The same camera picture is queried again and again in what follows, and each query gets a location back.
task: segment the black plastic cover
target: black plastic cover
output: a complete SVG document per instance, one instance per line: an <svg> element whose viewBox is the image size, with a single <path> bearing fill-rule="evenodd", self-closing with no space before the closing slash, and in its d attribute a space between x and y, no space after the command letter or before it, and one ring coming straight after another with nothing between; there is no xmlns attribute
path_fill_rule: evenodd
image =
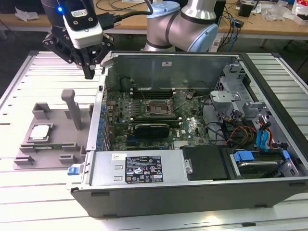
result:
<svg viewBox="0 0 308 231"><path fill-rule="evenodd" d="M192 174L187 174L188 180L229 180L225 160L214 145L183 147L184 159L189 159Z"/></svg>

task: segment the motherboard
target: motherboard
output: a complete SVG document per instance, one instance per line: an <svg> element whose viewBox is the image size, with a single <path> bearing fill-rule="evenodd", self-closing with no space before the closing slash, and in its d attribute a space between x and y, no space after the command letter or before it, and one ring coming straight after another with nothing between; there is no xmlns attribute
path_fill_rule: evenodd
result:
<svg viewBox="0 0 308 231"><path fill-rule="evenodd" d="M165 150L209 144L201 116L205 96L194 93L108 91L102 119L106 122L110 150Z"/></svg>

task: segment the white sticker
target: white sticker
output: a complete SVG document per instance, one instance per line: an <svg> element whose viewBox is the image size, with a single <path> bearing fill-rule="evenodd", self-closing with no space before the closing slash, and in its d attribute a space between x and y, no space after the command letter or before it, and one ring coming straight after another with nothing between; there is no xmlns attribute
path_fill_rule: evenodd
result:
<svg viewBox="0 0 308 231"><path fill-rule="evenodd" d="M72 15L73 15L75 18L79 18L79 17L88 15L88 12L87 12L86 9L78 10L78 11L72 11L71 13L72 13Z"/></svg>
<svg viewBox="0 0 308 231"><path fill-rule="evenodd" d="M112 153L111 160L125 160L126 153Z"/></svg>
<svg viewBox="0 0 308 231"><path fill-rule="evenodd" d="M34 147L35 150L44 150L44 149L52 149L51 147Z"/></svg>
<svg viewBox="0 0 308 231"><path fill-rule="evenodd" d="M163 62L162 66L172 66L172 62Z"/></svg>

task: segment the white paper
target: white paper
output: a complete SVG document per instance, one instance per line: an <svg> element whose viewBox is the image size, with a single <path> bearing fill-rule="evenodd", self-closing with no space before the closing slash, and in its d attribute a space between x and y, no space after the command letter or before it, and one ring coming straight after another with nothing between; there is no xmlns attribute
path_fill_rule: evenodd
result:
<svg viewBox="0 0 308 231"><path fill-rule="evenodd" d="M288 18L288 19L291 19L293 20L294 19L294 14L292 14L292 11L291 10L287 10L284 14L283 14L283 17L284 18Z"/></svg>
<svg viewBox="0 0 308 231"><path fill-rule="evenodd" d="M15 16L27 22L28 20L39 19L39 15L36 12L24 12L15 7L16 13Z"/></svg>
<svg viewBox="0 0 308 231"><path fill-rule="evenodd" d="M112 153L111 160L125 160L126 153Z"/></svg>

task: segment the side panel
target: side panel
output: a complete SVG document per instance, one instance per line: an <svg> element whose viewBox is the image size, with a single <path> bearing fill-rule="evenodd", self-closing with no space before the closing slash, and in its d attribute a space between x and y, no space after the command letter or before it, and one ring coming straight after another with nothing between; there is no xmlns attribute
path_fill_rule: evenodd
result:
<svg viewBox="0 0 308 231"><path fill-rule="evenodd" d="M211 210L269 207L301 193L308 181L247 183L131 190L72 190L94 218L131 217Z"/></svg>

